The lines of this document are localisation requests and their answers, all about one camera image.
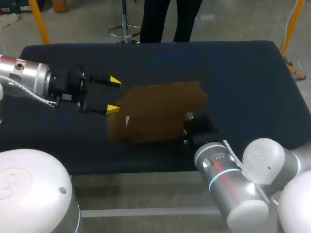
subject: stool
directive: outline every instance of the stool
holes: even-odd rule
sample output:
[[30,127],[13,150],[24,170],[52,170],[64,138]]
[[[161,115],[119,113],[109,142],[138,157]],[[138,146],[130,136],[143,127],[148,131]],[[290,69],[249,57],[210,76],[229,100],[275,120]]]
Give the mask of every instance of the stool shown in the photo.
[[[130,35],[129,29],[130,28],[139,28],[140,29],[140,27],[139,26],[130,25],[128,23],[126,0],[121,0],[121,5],[122,5],[122,25],[114,27],[114,28],[110,28],[108,33],[110,35],[113,35],[113,36],[116,36],[116,37],[124,38],[124,41],[122,41],[122,43],[126,43],[126,44],[136,43],[136,41],[130,40],[130,37],[139,35],[140,32]],[[123,28],[123,35],[117,35],[117,34],[113,33],[114,30],[120,29],[120,28]]]

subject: white cable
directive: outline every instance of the white cable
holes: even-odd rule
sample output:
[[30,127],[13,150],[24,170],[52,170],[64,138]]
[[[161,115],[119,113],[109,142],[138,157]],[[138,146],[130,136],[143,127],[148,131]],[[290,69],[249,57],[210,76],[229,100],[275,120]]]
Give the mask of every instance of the white cable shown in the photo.
[[297,8],[298,2],[299,2],[299,0],[296,0],[296,4],[295,4],[292,12],[290,13],[290,15],[289,15],[289,17],[287,19],[286,26],[285,26],[285,34],[284,34],[283,44],[282,44],[282,48],[280,49],[280,51],[282,51],[284,49],[285,41],[286,41],[286,37],[287,37],[287,28],[288,28],[288,25],[289,25],[289,23],[291,21],[291,18],[292,18],[293,14],[294,14],[294,12],[295,12],[295,10]]
[[32,92],[28,88],[24,87],[22,84],[14,81],[13,79],[10,79],[10,78],[8,78],[8,77],[6,77],[4,75],[1,75],[1,74],[0,74],[0,79],[4,79],[4,80],[8,81],[9,83],[14,84],[16,87],[18,87],[22,91],[26,92],[28,95],[33,97],[35,100],[40,101],[40,102],[42,102],[44,104],[47,104],[47,105],[49,105],[51,107],[55,107],[54,105],[56,104],[56,102],[45,100],[45,99],[41,98],[40,96],[37,96],[34,92]]
[[269,198],[267,197],[267,195],[264,193],[263,189],[260,187],[260,185],[258,185],[255,180],[250,176],[250,172],[247,171],[247,169],[243,166],[242,162],[239,160],[239,158],[235,155],[235,153],[233,152],[232,148],[230,147],[229,143],[227,142],[227,140],[223,140],[223,144],[225,145],[225,147],[227,148],[227,150],[229,151],[230,155],[232,156],[232,158],[234,159],[236,165],[241,168],[241,170],[244,172],[244,174],[247,176],[248,179],[250,179],[250,181],[254,184],[255,188],[258,190],[258,192],[261,194],[262,198],[265,200],[265,202],[267,204],[270,203]]
[[6,55],[6,47],[5,47],[5,42],[4,42],[3,33],[2,33],[2,16],[0,16],[0,37],[2,40],[3,48],[4,48],[4,55]]

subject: black pants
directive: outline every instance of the black pants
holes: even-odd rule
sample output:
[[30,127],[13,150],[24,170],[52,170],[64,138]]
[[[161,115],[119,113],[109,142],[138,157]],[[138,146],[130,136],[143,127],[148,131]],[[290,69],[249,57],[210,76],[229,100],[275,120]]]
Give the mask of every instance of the black pants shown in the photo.
[[[145,0],[144,17],[140,31],[141,43],[161,42],[164,22],[171,0]],[[177,29],[174,37],[176,42],[188,42],[202,0],[176,0]]]

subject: brown cloth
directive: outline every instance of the brown cloth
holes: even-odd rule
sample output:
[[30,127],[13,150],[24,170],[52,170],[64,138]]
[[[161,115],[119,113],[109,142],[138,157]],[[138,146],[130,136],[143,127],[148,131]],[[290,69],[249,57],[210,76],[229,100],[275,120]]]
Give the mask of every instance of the brown cloth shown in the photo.
[[186,113],[206,106],[207,94],[199,86],[188,82],[130,89],[118,101],[119,112],[106,120],[109,139],[136,143],[181,136]]

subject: robotic arm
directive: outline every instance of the robotic arm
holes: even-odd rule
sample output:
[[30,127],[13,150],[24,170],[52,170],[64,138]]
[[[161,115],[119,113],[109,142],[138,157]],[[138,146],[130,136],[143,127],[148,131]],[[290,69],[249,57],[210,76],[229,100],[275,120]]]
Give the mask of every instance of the robotic arm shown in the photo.
[[0,55],[0,84],[5,94],[34,98],[51,107],[58,107],[62,101],[71,102],[81,113],[106,115],[118,110],[117,106],[99,107],[86,102],[87,86],[91,82],[121,86],[121,82],[110,75],[85,75],[82,67],[51,70],[46,64]]
[[278,205],[278,233],[310,232],[311,204],[306,205],[311,203],[311,144],[289,151],[261,138],[247,146],[242,166],[230,150],[225,143],[207,143],[194,158],[229,228],[251,232],[264,224],[269,214],[267,197],[285,187]]

